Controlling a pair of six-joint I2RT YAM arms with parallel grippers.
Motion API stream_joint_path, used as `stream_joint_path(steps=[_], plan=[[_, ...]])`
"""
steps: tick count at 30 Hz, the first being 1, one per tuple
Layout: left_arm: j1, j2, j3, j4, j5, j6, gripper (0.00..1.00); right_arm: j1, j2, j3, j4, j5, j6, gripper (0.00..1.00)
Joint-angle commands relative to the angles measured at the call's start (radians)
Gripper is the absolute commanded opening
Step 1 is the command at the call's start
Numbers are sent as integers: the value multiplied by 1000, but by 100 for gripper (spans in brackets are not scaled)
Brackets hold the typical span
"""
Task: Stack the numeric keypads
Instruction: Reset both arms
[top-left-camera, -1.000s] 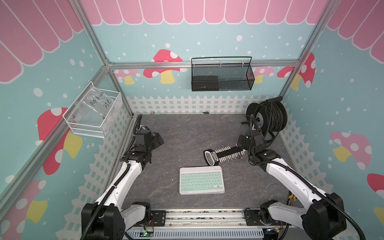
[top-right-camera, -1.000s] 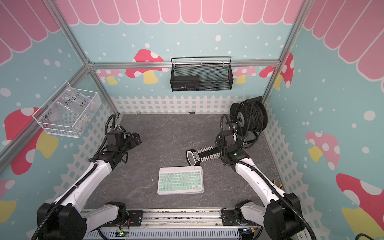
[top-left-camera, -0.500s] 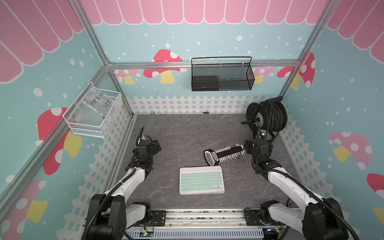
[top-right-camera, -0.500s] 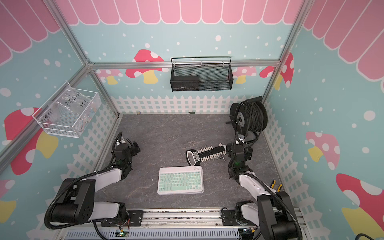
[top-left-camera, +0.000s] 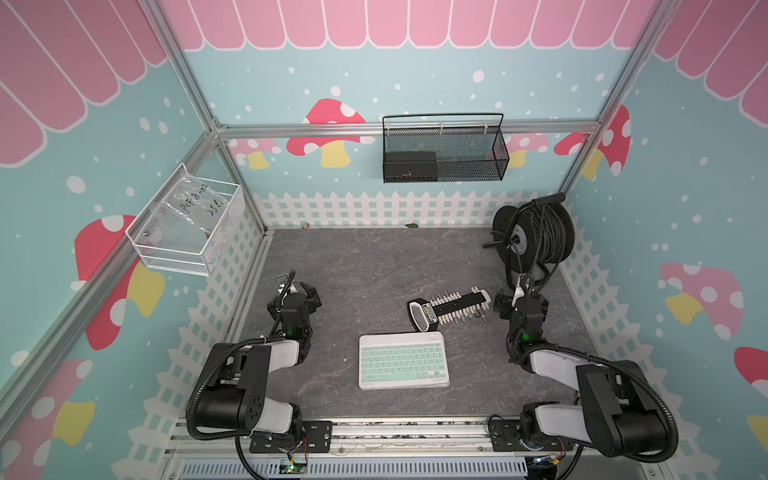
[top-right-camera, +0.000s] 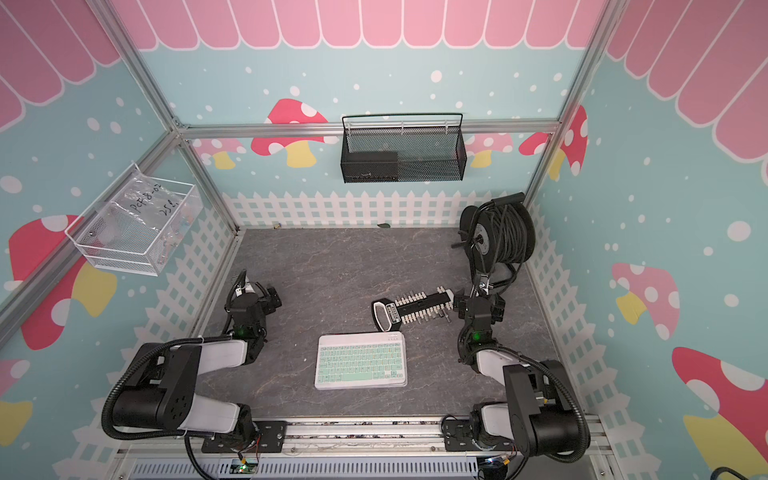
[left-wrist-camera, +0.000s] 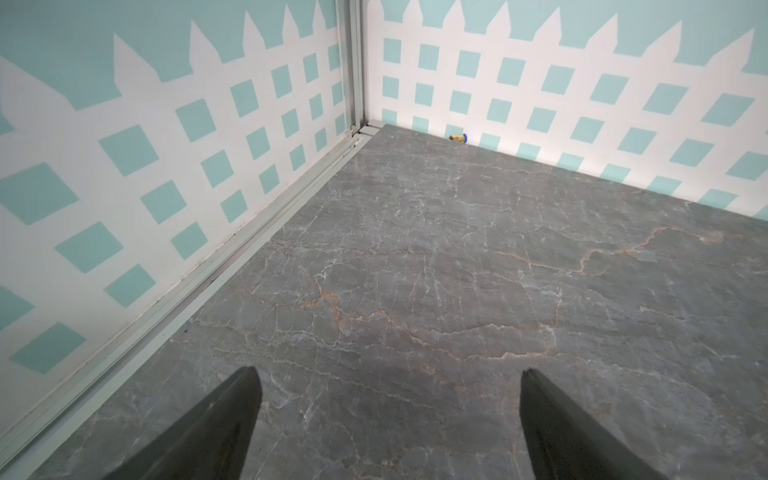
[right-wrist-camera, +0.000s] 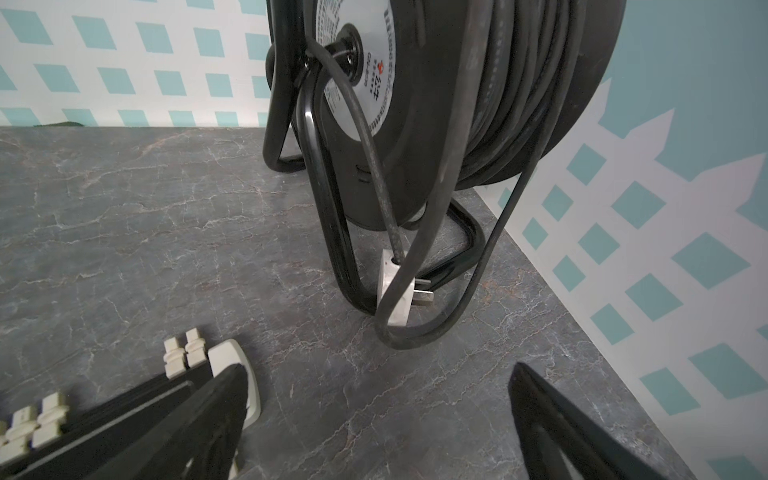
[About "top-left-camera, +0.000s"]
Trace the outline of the green key keyboard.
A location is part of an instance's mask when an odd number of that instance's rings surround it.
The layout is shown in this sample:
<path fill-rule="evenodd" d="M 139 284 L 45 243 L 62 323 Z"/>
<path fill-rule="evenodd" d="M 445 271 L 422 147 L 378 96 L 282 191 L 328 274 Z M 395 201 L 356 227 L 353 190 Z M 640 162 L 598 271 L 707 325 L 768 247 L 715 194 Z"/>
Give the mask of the green key keyboard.
<path fill-rule="evenodd" d="M 450 385 L 445 339 L 438 331 L 362 335 L 358 367 L 362 390 Z"/>

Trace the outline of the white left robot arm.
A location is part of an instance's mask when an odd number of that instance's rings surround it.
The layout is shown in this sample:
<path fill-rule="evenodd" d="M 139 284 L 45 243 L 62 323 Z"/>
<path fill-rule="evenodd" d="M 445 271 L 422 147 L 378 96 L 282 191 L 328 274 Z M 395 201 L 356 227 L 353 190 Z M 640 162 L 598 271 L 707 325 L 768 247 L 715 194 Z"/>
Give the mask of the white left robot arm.
<path fill-rule="evenodd" d="M 269 375 L 302 364 L 311 348 L 310 315 L 321 306 L 317 290 L 285 281 L 269 302 L 267 336 L 215 344 L 187 403 L 192 438 L 212 441 L 263 437 L 289 449 L 306 437 L 300 407 L 267 396 Z"/>

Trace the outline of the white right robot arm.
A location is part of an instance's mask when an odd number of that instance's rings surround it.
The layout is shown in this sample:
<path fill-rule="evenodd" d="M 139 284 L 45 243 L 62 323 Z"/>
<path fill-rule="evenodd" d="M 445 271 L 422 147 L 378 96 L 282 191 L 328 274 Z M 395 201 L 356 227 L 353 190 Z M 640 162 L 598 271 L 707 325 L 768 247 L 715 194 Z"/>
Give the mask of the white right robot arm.
<path fill-rule="evenodd" d="M 520 415 L 522 437 L 559 437 L 591 447 L 603 456 L 661 463 L 676 453 L 674 415 L 633 361 L 611 361 L 547 341 L 543 326 L 549 302 L 536 291 L 504 288 L 493 310 L 509 322 L 509 361 L 524 371 L 565 385 L 576 404 L 534 402 Z"/>

